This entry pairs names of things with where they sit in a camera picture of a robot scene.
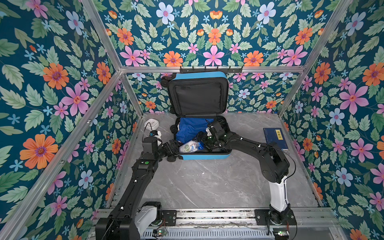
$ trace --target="light blue flower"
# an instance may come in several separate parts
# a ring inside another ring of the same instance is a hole
[[[121,13],[119,13],[118,18],[120,18],[120,20],[123,21],[123,20],[124,20],[124,15],[122,15]]]
[[[52,110],[53,108],[47,106],[45,109],[43,109],[43,112],[47,113],[47,116],[49,116],[50,114],[52,114]]]
[[[23,168],[23,162],[24,161],[18,161],[17,159],[15,159],[15,164],[12,164],[11,166],[9,166],[9,168],[15,168],[14,171],[17,172],[17,170],[19,170],[19,168]]]
[[[28,50],[25,50],[25,53],[26,53],[26,54],[24,55],[24,57],[29,58],[30,61],[32,61],[32,59],[36,59],[36,58],[34,57],[34,55],[35,55],[34,52],[29,53]]]
[[[222,22],[226,23],[228,21],[228,15],[223,15],[223,19],[221,19]]]
[[[36,46],[38,47],[37,48],[37,51],[40,51],[41,53],[44,53],[46,51],[46,49],[44,48],[44,45],[40,45],[40,44],[36,44]]]
[[[49,127],[50,127],[49,125],[47,125],[47,126],[42,125],[41,128],[43,130],[41,130],[40,133],[44,133],[45,135],[47,135],[47,133],[51,131],[51,129],[49,129]]]
[[[12,125],[15,124],[15,122],[20,123],[20,121],[18,120],[20,119],[20,117],[16,117],[16,114],[12,114],[12,117],[8,117],[7,119],[12,121]]]
[[[110,23],[112,21],[111,17],[109,15],[104,15],[106,21],[108,21],[108,23]]]
[[[207,15],[207,16],[204,15],[203,21],[205,21],[205,23],[209,22],[210,21],[209,15]]]

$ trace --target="pink flower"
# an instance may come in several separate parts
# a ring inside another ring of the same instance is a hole
[[[305,77],[305,80],[303,80],[303,88],[302,90],[305,89],[306,92],[308,92],[308,89],[312,86],[312,77],[308,78],[308,75]]]
[[[71,97],[63,97],[61,101],[67,106],[72,105],[70,109],[71,116],[76,115],[77,108],[79,108],[79,112],[84,114],[88,110],[88,104],[84,101],[89,98],[89,94],[81,93],[81,86],[78,83],[74,86],[74,91],[70,87],[65,89]]]
[[[245,76],[247,75],[248,73],[235,73],[233,78],[236,79],[237,82],[240,82],[241,80],[245,80]]]
[[[81,82],[79,82],[79,85],[81,86],[81,90],[86,90],[88,91],[88,88],[91,86],[89,83],[88,83],[88,79],[84,79],[84,78],[81,78]]]
[[[94,146],[95,146],[95,144],[93,144],[92,141],[85,142],[85,148],[83,149],[83,151],[87,151],[87,155],[88,155],[89,152],[93,152]]]
[[[383,117],[384,117],[384,104],[378,104],[377,105],[378,106],[378,108],[380,108],[376,113],[377,114],[383,114]]]
[[[268,85],[269,85],[268,80],[265,80],[264,82],[261,82],[260,87],[263,89],[263,88],[267,88]]]
[[[209,52],[203,53],[204,57],[207,58],[204,65],[209,65],[211,63],[212,63],[212,66],[214,66],[214,63],[216,63],[216,65],[221,65],[221,60],[219,58],[222,58],[224,56],[224,53],[223,52],[217,52],[217,46],[216,45],[213,45],[210,50],[211,50],[211,53],[209,53]]]
[[[316,100],[316,102],[320,101],[320,97],[322,97],[324,95],[324,93],[321,92],[322,88],[323,87],[319,87],[319,88],[315,87],[314,88],[314,91],[311,92],[311,96],[313,96],[312,101],[315,101],[315,100]]]
[[[191,45],[188,47],[188,49],[189,49],[189,53],[196,53],[196,51],[199,50],[197,48],[197,44],[193,45],[193,43],[191,43]]]
[[[160,90],[163,89],[163,87],[161,86],[160,82],[157,81],[157,83],[155,84],[156,88],[159,88]]]
[[[132,53],[131,48],[128,46],[125,46],[125,51],[126,53],[125,52],[120,53],[120,56],[127,58],[127,60],[125,60],[125,65],[130,66],[133,63],[135,67],[138,67],[139,63],[141,64],[145,63],[145,61],[142,58],[139,58],[140,56],[139,50],[134,50]]]
[[[311,109],[311,116],[313,116],[314,118],[319,116],[319,110],[320,108],[317,108],[316,106],[314,106],[312,109]]]
[[[296,150],[297,150],[297,153],[300,156],[301,161],[305,162],[305,158],[303,156],[303,154],[305,153],[305,150],[304,149],[300,149],[300,145],[299,144],[297,144],[295,146],[296,146]]]
[[[288,63],[287,66],[300,65],[301,60],[300,58],[305,57],[308,53],[307,52],[301,52],[303,50],[303,46],[300,45],[296,51],[293,51],[292,49],[288,50],[288,57],[284,58],[281,62],[282,63]]]
[[[70,157],[67,159],[68,162],[72,162],[72,156],[74,157],[78,157],[79,156],[79,153],[76,151],[77,149],[79,149],[80,147],[80,144],[77,144],[77,146],[74,148],[72,154],[70,155]]]
[[[364,140],[362,138],[359,138],[358,144],[359,145],[357,145],[355,142],[351,142],[351,147],[356,149],[351,152],[351,155],[352,156],[359,155],[360,162],[364,162],[365,157],[369,159],[373,159],[372,153],[368,152],[368,150],[371,150],[373,148],[373,145],[370,143],[367,143],[364,145]]]
[[[56,179],[53,181],[52,185],[48,188],[48,195],[51,195],[53,193],[53,191],[55,190],[55,185],[56,187],[63,187],[64,185],[63,181],[61,181],[60,179],[62,179],[66,174],[67,174],[66,171],[62,171],[56,176]]]
[[[384,198],[381,198],[381,194],[379,192],[376,193],[376,196],[373,193],[370,193],[369,196],[372,198],[369,200],[370,204],[376,205],[376,208],[379,211],[384,209]]]
[[[313,165],[313,163],[308,164],[308,169],[309,169],[311,172],[314,172],[315,165]]]
[[[341,83],[339,83],[338,87],[340,87],[340,90],[348,90],[348,85],[350,85],[352,82],[349,81],[349,77],[346,77],[345,79],[341,79]]]
[[[332,146],[334,147],[333,151],[341,154],[341,151],[345,150],[345,147],[343,147],[343,144],[344,144],[344,141],[339,142],[339,140],[335,139],[335,143],[332,143]]]
[[[58,116],[60,115],[61,119],[64,118],[64,115],[68,115],[68,111],[66,111],[68,109],[68,106],[63,106],[63,103],[62,102],[59,102],[59,105],[54,105],[53,108],[55,108],[57,111],[55,112],[55,115]]]
[[[368,105],[368,100],[366,98],[360,98],[367,92],[367,90],[368,86],[364,86],[356,91],[356,85],[351,83],[348,87],[349,94],[346,92],[339,94],[341,99],[346,100],[341,103],[340,109],[346,109],[349,106],[349,112],[354,115],[358,110],[356,104],[361,107]]]
[[[376,184],[380,184],[384,180],[384,165],[382,163],[379,163],[378,168],[379,170],[375,168],[371,168],[371,173],[378,176],[373,178],[373,182]]]
[[[229,51],[232,51],[232,54],[234,54],[234,53],[238,53],[239,49],[240,49],[239,44],[236,43],[231,45],[231,48],[229,49]]]
[[[43,16],[43,18],[48,19],[47,14],[45,13],[46,11],[48,11],[48,8],[41,4],[40,0],[29,0],[25,3],[25,5],[27,5],[30,9],[33,10],[37,18],[39,18],[41,15]]]
[[[113,109],[111,108],[111,106],[109,106],[107,109],[107,116],[109,118],[111,118],[113,116]]]
[[[264,78],[264,73],[252,73],[253,76],[251,77],[252,79],[255,79],[256,81],[258,81],[260,78]]]
[[[277,58],[283,59],[285,56],[287,56],[288,50],[284,50],[284,48],[281,50],[281,52],[277,53]]]
[[[66,209],[67,208],[67,204],[65,203],[65,201],[67,201],[67,197],[63,197],[61,199],[61,196],[58,196],[57,197],[57,202],[51,203],[51,205],[50,205],[51,208],[52,208],[51,217],[53,215],[55,215],[56,212],[57,212],[58,216],[61,215],[62,209]]]
[[[146,49],[144,49],[144,50],[140,50],[140,57],[144,57],[144,60],[147,60],[147,58],[148,58],[148,59],[151,59],[151,58],[149,57],[150,54],[151,54],[151,53],[147,53],[147,50],[146,50]]]

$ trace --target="blue suitcase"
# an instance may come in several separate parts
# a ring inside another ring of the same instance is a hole
[[[171,127],[175,140],[177,140],[179,123],[188,122],[190,118],[199,118],[203,122],[205,119],[211,119],[211,121],[216,119],[229,131],[225,117],[219,115],[227,108],[229,82],[225,73],[220,71],[178,73],[171,80],[163,80],[162,83],[164,81],[166,81],[165,85],[168,87],[172,105],[170,112],[177,116],[175,125]],[[209,152],[204,149],[194,153],[178,152],[177,154],[178,158],[183,160],[224,159],[229,157],[231,151],[231,149],[219,149],[218,152]]]

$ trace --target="gray marble floor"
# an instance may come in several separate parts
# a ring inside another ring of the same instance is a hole
[[[283,127],[276,114],[228,113],[223,116],[227,119],[231,131],[259,142],[265,142],[264,127]],[[158,130],[161,131],[164,142],[173,137],[169,127],[175,123],[175,115],[146,114],[144,122],[149,118],[160,122]],[[143,129],[144,126],[141,127],[131,148],[133,152],[128,162],[130,167],[142,151]],[[293,144],[289,146],[291,156],[295,158],[296,150]],[[301,161],[295,161],[296,173],[287,180],[287,195],[291,206],[318,206]],[[294,164],[291,162],[290,174],[293,170]],[[132,170],[129,168],[121,193],[127,187],[131,174]],[[160,201],[163,208],[268,207],[270,191],[258,161],[243,152],[233,150],[227,159],[168,162],[164,158],[144,193],[142,203],[146,201]]]

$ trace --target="white flower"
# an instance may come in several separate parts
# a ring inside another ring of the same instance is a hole
[[[257,15],[257,20],[261,21],[263,20],[263,24],[267,24],[269,22],[270,17],[274,17],[276,15],[276,10],[273,9],[275,4],[273,2],[268,3],[268,6],[263,4],[260,7],[260,14]]]
[[[88,188],[88,184],[93,182],[93,177],[91,176],[92,170],[88,170],[87,172],[82,172],[81,173],[81,179],[79,181],[79,186],[83,186],[84,189]]]
[[[286,81],[287,78],[291,78],[293,76],[293,73],[282,73],[279,75],[280,78],[283,78],[283,81]]]
[[[159,8],[160,9],[156,10],[156,15],[159,18],[161,17],[163,18],[162,19],[163,24],[168,24],[168,20],[171,22],[175,20],[175,15],[171,14],[173,11],[173,8],[171,5],[168,4],[166,7],[166,5],[163,2],[161,2],[159,3]]]
[[[246,98],[249,94],[251,94],[250,92],[248,92],[248,88],[247,89],[245,89],[245,90],[243,90],[243,89],[241,89],[240,91],[239,91],[239,98]]]
[[[304,104],[298,101],[297,104],[295,105],[296,113],[299,113],[299,112],[301,113],[303,111],[303,106]]]
[[[353,32],[355,32],[355,29],[360,30],[362,28],[362,26],[364,25],[362,20],[365,18],[365,15],[366,13],[362,12],[360,15],[359,13],[355,13],[352,16],[351,21],[347,24],[347,26],[345,26],[345,30],[349,29],[347,34],[348,36],[352,36]]]
[[[340,184],[345,184],[345,186],[347,187],[350,187],[351,186],[351,182],[350,180],[353,180],[353,176],[352,174],[350,173],[347,173],[347,169],[345,167],[342,167],[341,168],[341,171],[340,170],[337,170],[336,171],[336,175],[339,177],[337,179],[337,181],[340,183]]]
[[[143,78],[145,78],[145,75],[142,73],[133,73],[132,77],[137,78],[137,80],[141,82]]]
[[[65,14],[69,18],[68,26],[72,30],[76,28],[77,34],[82,35],[81,30],[84,29],[84,24],[81,21],[79,21],[79,15],[77,15],[76,12],[72,12],[72,14],[71,14],[70,11],[67,11]]]
[[[120,103],[120,112],[121,113],[126,113],[127,112],[127,104],[125,104],[125,101],[122,101],[121,103]]]

